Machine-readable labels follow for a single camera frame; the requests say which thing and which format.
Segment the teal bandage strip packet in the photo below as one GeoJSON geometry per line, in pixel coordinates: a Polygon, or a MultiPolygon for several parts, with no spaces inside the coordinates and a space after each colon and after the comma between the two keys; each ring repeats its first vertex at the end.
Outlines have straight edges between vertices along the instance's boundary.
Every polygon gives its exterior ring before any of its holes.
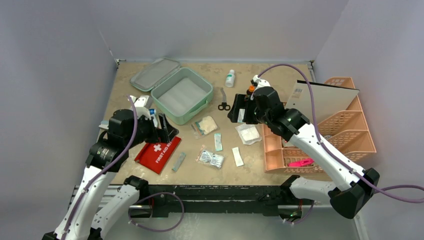
{"type": "Polygon", "coordinates": [[[214,134],[214,146],[216,151],[222,151],[223,145],[222,145],[222,135],[220,133],[214,134]]]}

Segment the white bandage strip packet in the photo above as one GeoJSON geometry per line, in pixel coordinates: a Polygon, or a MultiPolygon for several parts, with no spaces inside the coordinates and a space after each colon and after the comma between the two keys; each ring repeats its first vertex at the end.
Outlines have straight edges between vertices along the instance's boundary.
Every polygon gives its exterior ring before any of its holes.
{"type": "Polygon", "coordinates": [[[234,157],[235,165],[237,167],[243,166],[244,165],[244,162],[243,162],[242,156],[240,154],[239,147],[232,148],[232,154],[233,154],[233,157],[234,157]]]}

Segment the grey green bandage strip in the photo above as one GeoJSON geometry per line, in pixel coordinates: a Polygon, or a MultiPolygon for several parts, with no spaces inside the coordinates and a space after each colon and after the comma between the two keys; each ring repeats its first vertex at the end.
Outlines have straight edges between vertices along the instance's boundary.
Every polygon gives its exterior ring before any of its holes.
{"type": "Polygon", "coordinates": [[[178,169],[180,168],[181,164],[183,163],[184,159],[186,158],[186,153],[185,152],[181,152],[180,155],[178,156],[177,160],[175,161],[172,170],[174,172],[177,172],[178,169]]]}

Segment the red first aid pouch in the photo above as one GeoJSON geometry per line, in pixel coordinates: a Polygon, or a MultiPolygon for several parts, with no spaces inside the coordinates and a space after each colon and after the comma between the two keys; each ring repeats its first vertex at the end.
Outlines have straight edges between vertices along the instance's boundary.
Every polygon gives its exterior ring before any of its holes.
{"type": "Polygon", "coordinates": [[[169,143],[146,143],[134,161],[159,175],[181,140],[175,136],[169,143]]]}

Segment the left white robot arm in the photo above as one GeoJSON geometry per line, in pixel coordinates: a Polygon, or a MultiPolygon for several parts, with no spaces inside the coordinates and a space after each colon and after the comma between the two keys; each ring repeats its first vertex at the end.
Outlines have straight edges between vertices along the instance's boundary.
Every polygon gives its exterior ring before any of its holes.
{"type": "Polygon", "coordinates": [[[141,143],[168,144],[179,131],[165,114],[158,114],[155,126],[150,112],[143,109],[116,110],[107,128],[89,149],[79,188],[59,226],[43,235],[44,240],[103,240],[131,204],[142,205],[149,199],[148,181],[130,176],[122,189],[104,207],[100,203],[111,181],[129,157],[129,150],[141,143]]]}

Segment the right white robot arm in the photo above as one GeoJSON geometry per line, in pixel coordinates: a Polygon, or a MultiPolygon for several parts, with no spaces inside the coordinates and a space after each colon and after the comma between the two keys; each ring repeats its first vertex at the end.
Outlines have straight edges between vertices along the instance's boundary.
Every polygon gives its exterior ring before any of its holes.
{"type": "Polygon", "coordinates": [[[300,176],[292,177],[280,191],[284,202],[292,204],[298,199],[328,201],[341,216],[353,219],[375,194],[380,174],[348,159],[324,139],[299,110],[285,108],[274,88],[260,87],[251,95],[237,93],[227,115],[232,123],[238,120],[241,109],[246,124],[266,125],[273,134],[312,158],[332,180],[308,181],[300,176]]]}

